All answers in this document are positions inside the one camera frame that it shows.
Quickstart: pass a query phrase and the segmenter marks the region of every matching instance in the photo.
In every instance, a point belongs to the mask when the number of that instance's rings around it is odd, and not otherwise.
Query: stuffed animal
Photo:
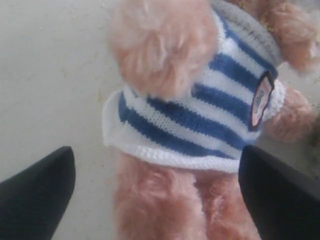
[[[282,83],[320,62],[308,11],[286,0],[120,0],[108,45],[125,87],[103,109],[119,151],[118,240],[257,240],[238,183],[264,132],[299,141],[316,114]]]

